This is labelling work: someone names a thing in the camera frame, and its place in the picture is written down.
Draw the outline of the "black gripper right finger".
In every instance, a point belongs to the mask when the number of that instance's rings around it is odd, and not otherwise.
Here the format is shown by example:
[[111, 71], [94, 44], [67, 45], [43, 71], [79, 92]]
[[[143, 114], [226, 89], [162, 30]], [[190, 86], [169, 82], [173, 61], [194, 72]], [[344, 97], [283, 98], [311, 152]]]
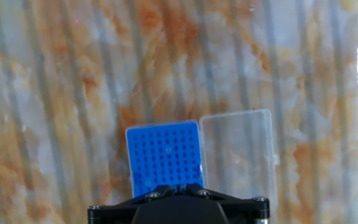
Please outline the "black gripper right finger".
[[270, 224], [270, 200], [267, 197], [241, 199], [205, 189], [200, 184], [186, 185], [183, 194], [203, 199], [203, 202], [214, 202], [217, 210], [200, 206], [202, 212], [214, 215], [213, 221], [219, 217], [224, 218], [225, 223]]

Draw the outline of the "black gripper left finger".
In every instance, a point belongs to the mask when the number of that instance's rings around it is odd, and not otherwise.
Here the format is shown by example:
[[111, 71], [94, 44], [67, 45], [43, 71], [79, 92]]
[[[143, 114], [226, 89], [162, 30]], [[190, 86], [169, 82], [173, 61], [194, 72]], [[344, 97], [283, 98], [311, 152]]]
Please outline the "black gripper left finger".
[[108, 224], [115, 221], [131, 222], [136, 211], [148, 202], [172, 196], [170, 185], [158, 185], [155, 189], [117, 205], [91, 205], [87, 209], [88, 224]]

